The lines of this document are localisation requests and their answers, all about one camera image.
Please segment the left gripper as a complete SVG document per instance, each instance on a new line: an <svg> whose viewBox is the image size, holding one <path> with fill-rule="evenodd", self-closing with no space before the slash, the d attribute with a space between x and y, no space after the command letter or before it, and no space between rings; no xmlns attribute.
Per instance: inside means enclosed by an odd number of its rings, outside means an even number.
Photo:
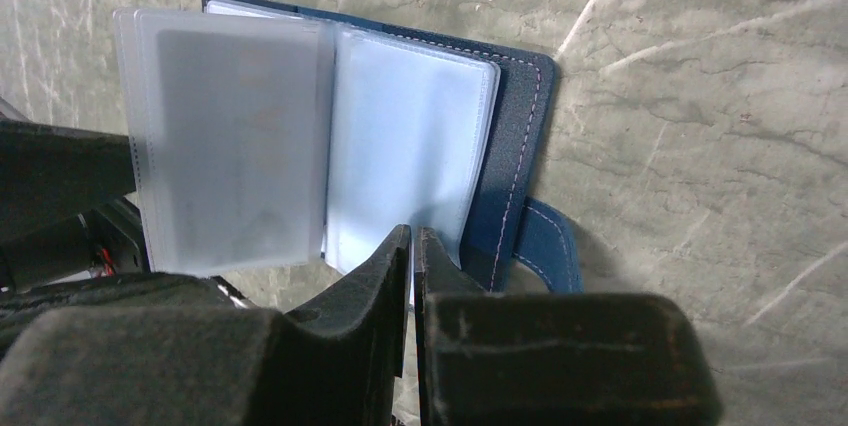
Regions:
<svg viewBox="0 0 848 426"><path fill-rule="evenodd" d="M135 189L127 136L1 120L1 240L23 236L1 246L3 352L52 309L231 306L218 277L150 269L138 208L107 203Z"/></svg>

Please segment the blue card holder wallet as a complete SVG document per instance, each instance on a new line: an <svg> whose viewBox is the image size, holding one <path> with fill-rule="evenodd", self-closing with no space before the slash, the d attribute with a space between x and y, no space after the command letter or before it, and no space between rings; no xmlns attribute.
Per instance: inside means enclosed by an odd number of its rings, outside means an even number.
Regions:
<svg viewBox="0 0 848 426"><path fill-rule="evenodd" d="M582 290L569 220L529 194L550 56L266 0L113 21L154 271L347 274L404 224L485 290L512 261Z"/></svg>

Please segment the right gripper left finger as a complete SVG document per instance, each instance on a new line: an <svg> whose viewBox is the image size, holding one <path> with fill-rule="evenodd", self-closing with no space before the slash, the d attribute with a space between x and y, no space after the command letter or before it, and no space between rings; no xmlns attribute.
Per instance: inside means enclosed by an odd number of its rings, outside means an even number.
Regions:
<svg viewBox="0 0 848 426"><path fill-rule="evenodd" d="M208 280L132 274L4 301L5 425L386 425L401 373L410 229L283 313Z"/></svg>

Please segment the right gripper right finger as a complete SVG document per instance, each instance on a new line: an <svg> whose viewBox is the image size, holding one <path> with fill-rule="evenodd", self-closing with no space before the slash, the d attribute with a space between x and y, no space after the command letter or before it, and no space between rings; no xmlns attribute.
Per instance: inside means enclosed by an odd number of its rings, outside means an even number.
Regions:
<svg viewBox="0 0 848 426"><path fill-rule="evenodd" d="M425 425L715 425L697 334L653 294L496 294L422 227L413 243Z"/></svg>

